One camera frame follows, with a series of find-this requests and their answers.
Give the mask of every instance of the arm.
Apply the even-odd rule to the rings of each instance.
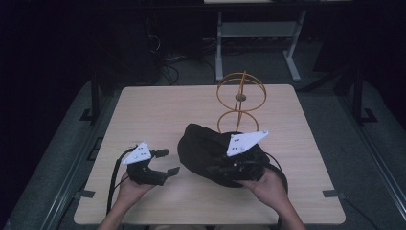
[[[146,192],[155,187],[155,185],[148,184],[139,185],[127,177],[128,174],[126,172],[122,177],[122,184],[120,185],[117,200],[102,221],[98,228],[99,230],[117,229],[132,205],[137,203]]]
[[[259,201],[273,208],[281,217],[288,230],[305,229],[301,218],[293,207],[278,175],[265,168],[265,174],[259,181],[239,180]]]

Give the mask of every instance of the table top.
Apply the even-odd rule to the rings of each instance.
[[[269,135],[259,142],[276,157],[289,184],[289,198],[304,223],[338,224],[345,214],[337,197],[324,197],[333,190],[326,166],[308,126],[292,86],[265,85],[267,98],[250,112],[259,130]],[[127,149],[146,141],[151,150],[169,149],[169,155],[153,158],[155,171],[180,167],[179,174],[168,178],[133,206],[123,222],[134,224],[271,224],[278,216],[260,203],[245,188],[226,188],[186,169],[177,154],[177,144],[190,123],[217,130],[218,118],[229,111],[216,96],[217,86],[127,87],[118,101],[101,144],[86,191],[75,214],[79,224],[98,224],[105,217],[109,183],[116,159]],[[220,88],[226,104],[235,101],[237,85]],[[242,107],[260,104],[263,93],[255,85],[245,85],[247,100]],[[221,131],[234,131],[237,115],[225,116]],[[255,122],[243,116],[239,131],[256,131]],[[116,181],[126,167],[121,165]]]

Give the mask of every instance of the black fabric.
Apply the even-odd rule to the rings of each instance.
[[[220,134],[204,126],[189,124],[178,144],[180,162],[191,172],[231,188],[242,187],[234,181],[236,179],[260,180],[263,176],[263,167],[266,167],[278,173],[287,191],[285,175],[270,164],[269,158],[258,144],[243,154],[227,156],[231,135],[237,133]],[[233,171],[239,166],[243,166],[239,168],[241,171]]]

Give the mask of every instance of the dark background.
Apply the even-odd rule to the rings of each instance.
[[[156,81],[159,58],[147,51],[149,42],[144,23],[148,13],[130,12],[117,17],[114,13],[83,10],[83,7],[100,6],[101,2],[82,1],[77,5],[64,0],[0,1],[0,104],[3,106],[0,227],[7,221],[72,100],[95,72],[101,77],[103,93],[124,86],[118,82],[150,85]],[[367,5],[357,1],[333,9],[334,13],[317,8],[309,10],[301,40],[318,37],[324,41],[316,71],[331,72],[347,64],[359,69],[406,127],[406,17],[403,13],[406,4],[377,1],[375,5]],[[208,29],[215,27],[208,24],[215,25],[216,14],[212,11],[182,13],[158,13],[160,27],[154,29],[165,40],[163,53],[182,47],[186,52],[197,50],[195,55],[199,55],[201,37],[215,37],[215,31]],[[124,32],[134,33],[138,42],[123,38]],[[142,74],[131,80],[125,77],[134,72]]]

